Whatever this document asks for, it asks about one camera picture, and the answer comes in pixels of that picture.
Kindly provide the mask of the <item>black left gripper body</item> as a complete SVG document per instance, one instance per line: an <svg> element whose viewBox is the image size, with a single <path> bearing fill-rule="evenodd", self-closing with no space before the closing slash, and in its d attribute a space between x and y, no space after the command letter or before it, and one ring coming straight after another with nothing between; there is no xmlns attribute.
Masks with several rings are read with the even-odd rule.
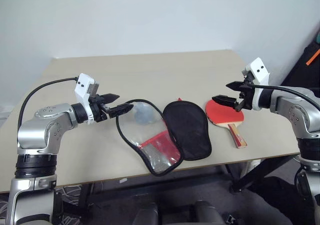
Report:
<svg viewBox="0 0 320 225"><path fill-rule="evenodd" d="M96 94L95 96L91 96L89 98L89 106L91 108L92 114L93 114L93 119L95 122L102 122L107 120L107 115L101 108L102 104L102 98L101 95Z"/></svg>

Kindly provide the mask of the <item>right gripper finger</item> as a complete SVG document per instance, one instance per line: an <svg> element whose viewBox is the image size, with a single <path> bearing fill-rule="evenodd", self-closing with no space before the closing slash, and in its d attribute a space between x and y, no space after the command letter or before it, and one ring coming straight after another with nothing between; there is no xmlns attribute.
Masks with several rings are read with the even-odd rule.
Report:
<svg viewBox="0 0 320 225"><path fill-rule="evenodd" d="M230 107L230 108L233 108L234 110L236 109L236 106L238 105L236 98L229 97L226 95L213 96L212 100L219 105Z"/></svg>
<svg viewBox="0 0 320 225"><path fill-rule="evenodd" d="M243 81L233 81L225 86L233 91L245 91L247 89L247 86Z"/></svg>

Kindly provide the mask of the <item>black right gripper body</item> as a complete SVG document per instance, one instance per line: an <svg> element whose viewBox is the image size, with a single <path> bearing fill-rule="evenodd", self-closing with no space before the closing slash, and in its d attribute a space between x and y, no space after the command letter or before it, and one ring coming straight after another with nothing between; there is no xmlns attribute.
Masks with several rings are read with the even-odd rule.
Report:
<svg viewBox="0 0 320 225"><path fill-rule="evenodd" d="M251 75L246 75L244 81L240 83L238 91L240 92L239 98L242 101L235 107L236 111L241 111L242 109L251 110L253 108L254 88L252 84L253 77Z"/></svg>

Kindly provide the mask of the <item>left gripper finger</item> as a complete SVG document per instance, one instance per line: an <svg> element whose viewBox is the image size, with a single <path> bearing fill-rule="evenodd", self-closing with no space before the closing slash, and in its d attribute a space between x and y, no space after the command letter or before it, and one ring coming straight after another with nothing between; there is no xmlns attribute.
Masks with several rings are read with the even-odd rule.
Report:
<svg viewBox="0 0 320 225"><path fill-rule="evenodd" d="M134 107L134 105L131 103L123 103L123 104L120 104L120 105L117 105L115 107L110 108L108 110L108 115L110 118L115 118L115 117L118 117L118 116L121 116L123 114L130 112L133 107Z"/></svg>
<svg viewBox="0 0 320 225"><path fill-rule="evenodd" d="M117 94L113 94L113 93L107 93L107 94L103 94L100 96L102 98L102 104L106 105L106 104L110 104L113 103L115 100L117 100L120 96Z"/></svg>

